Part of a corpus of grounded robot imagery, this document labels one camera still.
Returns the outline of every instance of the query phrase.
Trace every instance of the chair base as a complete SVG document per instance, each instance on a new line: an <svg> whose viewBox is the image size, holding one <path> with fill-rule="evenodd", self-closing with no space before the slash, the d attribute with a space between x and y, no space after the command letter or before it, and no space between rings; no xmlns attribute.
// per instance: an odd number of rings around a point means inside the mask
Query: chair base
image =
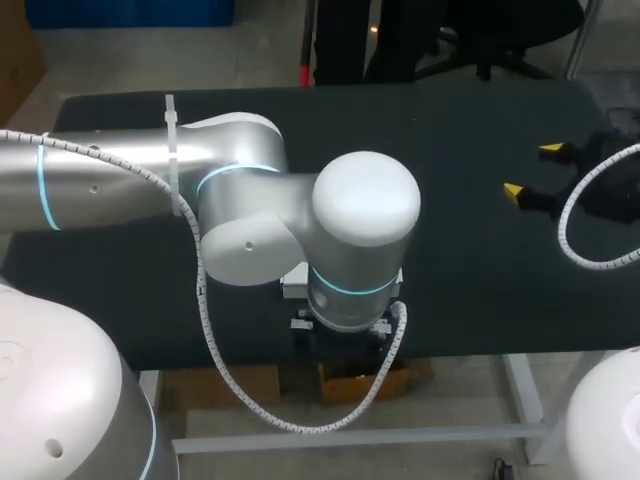
<svg viewBox="0 0 640 480"><path fill-rule="evenodd" d="M494 66L501 67L510 72L519 73L520 75L528 78L533 78L535 80L553 78L552 75L545 72L544 70L541 70L538 67L525 62L525 50L518 49L513 52L503 52L490 63L477 62L461 53L459 40L455 35L448 32L440 32L438 38L456 46L456 51L446 60L418 70L415 76L416 81L422 80L423 78L433 77L441 73L457 70L459 68L467 67L470 65L476 66L476 75L478 76L478 78L484 81L491 80L491 69Z"/></svg>

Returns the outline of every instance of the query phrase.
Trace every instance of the brown box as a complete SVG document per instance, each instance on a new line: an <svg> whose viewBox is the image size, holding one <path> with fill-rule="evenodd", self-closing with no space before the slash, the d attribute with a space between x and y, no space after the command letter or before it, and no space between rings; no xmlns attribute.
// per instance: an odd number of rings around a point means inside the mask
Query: brown box
<svg viewBox="0 0 640 480"><path fill-rule="evenodd" d="M24 0L0 0L0 126L18 110L45 71Z"/></svg>
<svg viewBox="0 0 640 480"><path fill-rule="evenodd" d="M278 367L230 367L229 371L242 389L259 404L280 399ZM224 382L215 368L165 371L162 373L160 409L185 413L242 406L242 402Z"/></svg>
<svg viewBox="0 0 640 480"><path fill-rule="evenodd" d="M340 371L341 369L318 367L320 373L320 388L322 401L327 404L357 403L362 401L369 392L376 374L369 372L353 374ZM407 391L409 370L402 364L394 364L382 382L376 395L376 401L392 400L401 397Z"/></svg>
<svg viewBox="0 0 640 480"><path fill-rule="evenodd" d="M356 403L369 392L379 365L326 366L319 365L322 401L327 404ZM418 358L395 362L376 395L378 400L392 400L403 396L410 380L433 378L431 361Z"/></svg>

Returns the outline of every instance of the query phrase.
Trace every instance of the table top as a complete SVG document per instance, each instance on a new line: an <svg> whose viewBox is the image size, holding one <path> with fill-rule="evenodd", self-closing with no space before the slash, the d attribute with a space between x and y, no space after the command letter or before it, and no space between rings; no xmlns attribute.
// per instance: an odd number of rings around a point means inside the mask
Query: table top
<svg viewBox="0 0 640 480"><path fill-rule="evenodd" d="M403 265L404 357L572 351L640 344L640 267L598 273L561 253L555 226L520 212L505 181L554 192L569 168L537 146L583 143L607 124L589 94L564 81L174 92L180 122L255 112L281 129L291 171L316 172L375 150L414 174L423 209ZM56 131L162 127L160 92L68 100ZM575 215L575 249L596 259L637 247L637 226ZM194 294L195 260L180 219L15 236L5 275L74 307L111 336L134 369L211 365ZM211 317L230 363L294 358L295 306L278 282L209 285ZM332 358L341 357L334 351Z"/></svg>

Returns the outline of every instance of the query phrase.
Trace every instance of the chair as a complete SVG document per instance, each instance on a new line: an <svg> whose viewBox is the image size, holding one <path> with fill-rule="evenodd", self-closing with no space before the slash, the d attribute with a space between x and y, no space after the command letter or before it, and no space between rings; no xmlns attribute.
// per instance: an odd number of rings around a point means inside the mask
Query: chair
<svg viewBox="0 0 640 480"><path fill-rule="evenodd" d="M449 0L447 26L440 40L454 45L446 60L416 72L416 80L476 66L481 80L498 66L529 78L550 78L527 63L527 49L557 40L580 28L584 11L578 0Z"/></svg>

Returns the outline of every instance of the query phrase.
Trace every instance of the gray floor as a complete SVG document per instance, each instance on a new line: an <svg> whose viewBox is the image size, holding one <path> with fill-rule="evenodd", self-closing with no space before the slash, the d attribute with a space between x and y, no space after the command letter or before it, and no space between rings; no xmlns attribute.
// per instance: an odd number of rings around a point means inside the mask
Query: gray floor
<svg viewBox="0 0 640 480"><path fill-rule="evenodd" d="M49 73L9 127L48 131L63 101L81 94L295 85L304 0L238 1L238 23L233 28L38 32ZM371 21L376 22L375 13ZM639 39L638 1L607 0L582 70L640 68L640 56L633 48ZM372 34L370 44L374 42ZM570 38L563 39L536 49L530 58L559 73L570 42ZM471 70L453 76L475 81ZM576 355L533 355L531 360L548 404ZM435 380L414 384L406 398L374 405L356 427L480 425L513 420L513 406L494 358L443 358L434 360L434 365ZM345 413L344 408L323 408L314 402L286 402L274 410L285 418L309 424ZM266 428L241 409L194 411L188 419L189 436L250 433ZM487 480L496 456L515 462L522 480L571 478L563 455L546 467L525 466L521 445L515 441L193 455L182 459L182 470L184 480Z"/></svg>

